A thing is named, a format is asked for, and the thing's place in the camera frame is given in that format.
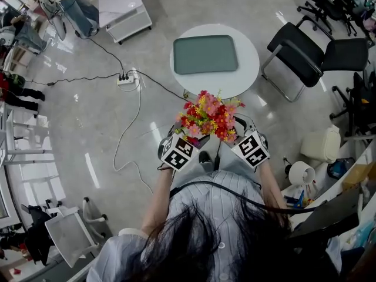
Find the person in red jacket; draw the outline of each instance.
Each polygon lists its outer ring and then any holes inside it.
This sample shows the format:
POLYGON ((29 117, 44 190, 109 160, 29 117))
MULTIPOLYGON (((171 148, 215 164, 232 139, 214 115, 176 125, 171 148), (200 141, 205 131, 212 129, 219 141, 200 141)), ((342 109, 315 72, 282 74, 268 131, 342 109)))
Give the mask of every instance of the person in red jacket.
POLYGON ((28 110, 38 110, 38 104, 27 100, 22 100, 17 96, 33 97, 45 101, 46 97, 41 91, 22 88, 6 79, 4 73, 0 72, 0 98, 12 106, 20 106, 28 110))

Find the paper roll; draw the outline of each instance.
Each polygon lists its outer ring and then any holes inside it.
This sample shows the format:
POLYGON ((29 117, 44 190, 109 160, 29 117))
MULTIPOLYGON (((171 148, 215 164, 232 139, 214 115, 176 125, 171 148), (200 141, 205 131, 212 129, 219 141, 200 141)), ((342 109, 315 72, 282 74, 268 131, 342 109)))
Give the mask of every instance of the paper roll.
POLYGON ((308 164, 298 161, 290 168, 288 179, 293 185, 308 185, 315 179, 315 170, 308 164))

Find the gray floor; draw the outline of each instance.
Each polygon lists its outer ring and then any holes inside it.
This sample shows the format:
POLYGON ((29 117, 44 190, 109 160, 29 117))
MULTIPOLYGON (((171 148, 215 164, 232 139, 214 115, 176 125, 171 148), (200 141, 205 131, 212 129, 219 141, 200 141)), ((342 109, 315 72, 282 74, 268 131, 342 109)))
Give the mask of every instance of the gray floor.
MULTIPOLYGON (((183 88, 170 71, 169 53, 173 41, 184 31, 206 23, 236 28, 252 41, 263 63, 270 55, 266 47, 272 37, 284 22, 297 23, 302 18, 303 14, 296 8, 306 0, 143 1, 153 21, 151 31, 130 37, 122 46, 113 43, 105 30, 93 39, 117 55, 126 69, 134 66, 182 95, 183 88)), ((347 38, 341 23, 333 22, 333 29, 335 38, 347 38)), ((314 32, 310 23, 305 23, 303 30, 325 49, 328 39, 320 31, 314 32)), ((34 58, 28 69, 28 77, 37 82, 103 76, 119 71, 119 62, 91 41, 77 38, 69 25, 63 42, 52 28, 47 30, 45 39, 48 37, 53 38, 51 47, 34 58)), ((273 61, 267 71, 291 96, 301 86, 297 77, 279 61, 273 61)), ((305 90, 296 103, 284 100, 260 75, 240 96, 246 104, 244 114, 252 117, 258 130, 268 138, 271 164, 281 188, 289 185, 283 173, 283 156, 291 162, 302 159, 299 155, 302 137, 331 125, 329 114, 342 108, 331 87, 338 85, 344 90, 351 86, 352 74, 325 73, 323 82, 305 90)), ((166 135, 183 102, 147 78, 143 81, 140 114, 120 144, 116 166, 136 161, 143 180, 154 188, 156 168, 160 164, 156 156, 157 144, 166 135)), ((116 77, 61 81, 53 87, 36 87, 46 94, 39 124, 48 127, 36 133, 37 142, 43 142, 41 137, 44 137, 43 147, 51 144, 55 163, 12 167, 12 182, 19 201, 30 199, 32 193, 37 203, 51 196, 62 199, 68 206, 80 206, 82 198, 89 196, 96 208, 108 215, 113 233, 124 227, 139 227, 150 193, 140 182, 133 164, 119 173, 113 169, 118 139, 137 111, 137 92, 120 91, 116 77), (44 189, 44 194, 38 194, 40 189, 44 189)), ((343 123, 335 123, 342 126, 346 118, 342 120, 343 123)), ((214 153, 217 145, 218 141, 212 139, 209 150, 214 153)))

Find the green tray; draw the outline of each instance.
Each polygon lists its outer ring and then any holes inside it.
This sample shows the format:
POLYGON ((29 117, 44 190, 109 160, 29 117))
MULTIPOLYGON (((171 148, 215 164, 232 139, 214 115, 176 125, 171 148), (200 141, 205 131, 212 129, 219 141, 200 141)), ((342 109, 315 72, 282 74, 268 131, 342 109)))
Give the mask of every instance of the green tray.
POLYGON ((174 71, 177 74, 235 71, 234 40, 229 35, 207 35, 174 41, 174 71))

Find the cardboard box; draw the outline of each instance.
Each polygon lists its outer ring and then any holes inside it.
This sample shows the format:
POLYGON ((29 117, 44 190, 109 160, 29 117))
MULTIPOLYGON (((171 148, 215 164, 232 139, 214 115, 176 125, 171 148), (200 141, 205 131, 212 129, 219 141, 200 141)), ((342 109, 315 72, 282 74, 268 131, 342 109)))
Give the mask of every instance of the cardboard box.
POLYGON ((353 188, 363 182, 367 177, 370 180, 376 180, 376 162, 372 162, 368 165, 355 164, 342 182, 343 191, 353 188))

